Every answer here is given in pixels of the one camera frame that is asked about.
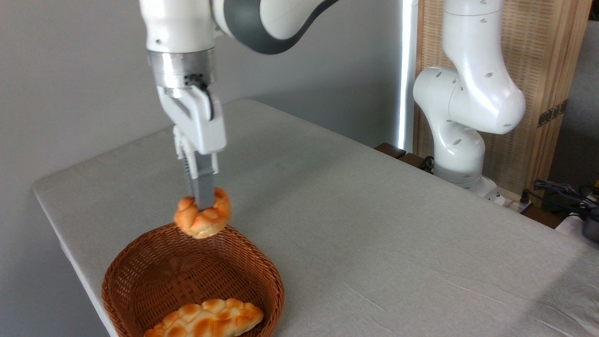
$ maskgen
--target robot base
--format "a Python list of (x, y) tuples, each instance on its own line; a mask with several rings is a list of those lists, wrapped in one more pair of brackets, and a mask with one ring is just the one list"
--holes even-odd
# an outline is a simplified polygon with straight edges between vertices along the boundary
[(503, 206), (506, 202), (506, 199), (499, 194), (497, 190), (497, 184), (487, 177), (481, 176), (473, 182), (456, 183), (455, 185), (463, 189), (467, 189), (470, 192), (476, 193), (479, 196), (493, 201), (501, 206)]

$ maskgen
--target pastry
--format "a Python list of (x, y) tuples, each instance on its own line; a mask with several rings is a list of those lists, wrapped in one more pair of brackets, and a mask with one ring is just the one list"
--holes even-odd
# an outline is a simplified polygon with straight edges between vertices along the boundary
[(260, 308), (237, 299), (187, 304), (168, 314), (144, 337), (235, 337), (262, 321)]
[(200, 212), (195, 199), (185, 197), (179, 202), (174, 217), (175, 224), (184, 233), (196, 239), (203, 239), (220, 232), (229, 219), (231, 219), (231, 203), (225, 190), (219, 187), (214, 189), (214, 207)]

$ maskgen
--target basket rim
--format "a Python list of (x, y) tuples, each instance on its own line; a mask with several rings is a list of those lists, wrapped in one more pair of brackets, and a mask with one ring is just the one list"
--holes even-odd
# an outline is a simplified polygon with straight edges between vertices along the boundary
[[(135, 250), (133, 248), (139, 241), (142, 241), (147, 236), (150, 236), (153, 232), (166, 230), (169, 227), (175, 227), (179, 233), (184, 234), (175, 225), (174, 222), (171, 222), (169, 224), (165, 224), (160, 227), (156, 227), (152, 230), (149, 230), (149, 231), (139, 235), (138, 237), (136, 237), (133, 241), (129, 242), (129, 244), (127, 244), (125, 246), (125, 248), (123, 248), (117, 254), (117, 256), (114, 258), (114, 260), (109, 265), (106, 272), (104, 273), (104, 279), (102, 280), (102, 302), (104, 304), (104, 309), (106, 310), (111, 323), (114, 325), (115, 329), (117, 330), (117, 333), (121, 337), (132, 337), (132, 336), (129, 333), (129, 330), (126, 328), (123, 320), (121, 319), (121, 314), (115, 309), (115, 305), (114, 305), (112, 298), (108, 295), (108, 289), (115, 280), (115, 277), (113, 277), (113, 276), (116, 273), (116, 270), (118, 269), (118, 267), (123, 262), (125, 262), (131, 254), (133, 254), (135, 252)], [(268, 321), (266, 322), (265, 327), (268, 326), (269, 324), (272, 324), (273, 325), (272, 331), (274, 331), (274, 329), (277, 327), (279, 320), (282, 316), (283, 308), (285, 305), (285, 288), (283, 286), (283, 281), (281, 279), (281, 275), (279, 274), (279, 271), (277, 270), (277, 268), (275, 267), (273, 262), (270, 261), (268, 259), (268, 257), (266, 257), (266, 255), (264, 255), (264, 253), (262, 253), (262, 251), (260, 251), (260, 249), (258, 249), (258, 247), (256, 247), (256, 245), (254, 245), (253, 242), (248, 240), (248, 238), (243, 236), (243, 234), (241, 234), (239, 231), (237, 231), (234, 227), (227, 224), (225, 226), (225, 228), (223, 228), (217, 235), (219, 235), (221, 233), (226, 233), (226, 234), (234, 236), (235, 239), (237, 239), (240, 243), (242, 243), (246, 247), (246, 249), (251, 251), (252, 254), (256, 258), (258, 258), (258, 260), (269, 270), (270, 275), (272, 276), (272, 281), (276, 286), (275, 302), (278, 302), (279, 305), (275, 307), (275, 310), (273, 310), (271, 315), (268, 317)]]

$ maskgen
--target gray wall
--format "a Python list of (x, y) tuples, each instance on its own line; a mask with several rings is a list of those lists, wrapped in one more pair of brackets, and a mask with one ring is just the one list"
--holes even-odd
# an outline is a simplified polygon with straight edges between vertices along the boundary
[[(398, 3), (340, 1), (284, 55), (219, 38), (214, 91), (393, 143)], [(31, 185), (170, 124), (144, 40), (135, 0), (0, 0), (0, 336), (107, 335)]]
[(589, 21), (549, 179), (573, 186), (599, 179), (599, 22)]

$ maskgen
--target metal hinge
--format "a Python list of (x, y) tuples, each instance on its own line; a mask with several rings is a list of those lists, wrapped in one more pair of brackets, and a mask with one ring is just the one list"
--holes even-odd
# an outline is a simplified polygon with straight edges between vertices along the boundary
[(543, 125), (549, 123), (552, 119), (556, 119), (559, 115), (563, 114), (567, 103), (568, 100), (565, 100), (562, 103), (556, 105), (555, 107), (543, 112), (539, 116), (539, 124), (537, 125), (537, 127), (540, 128)]

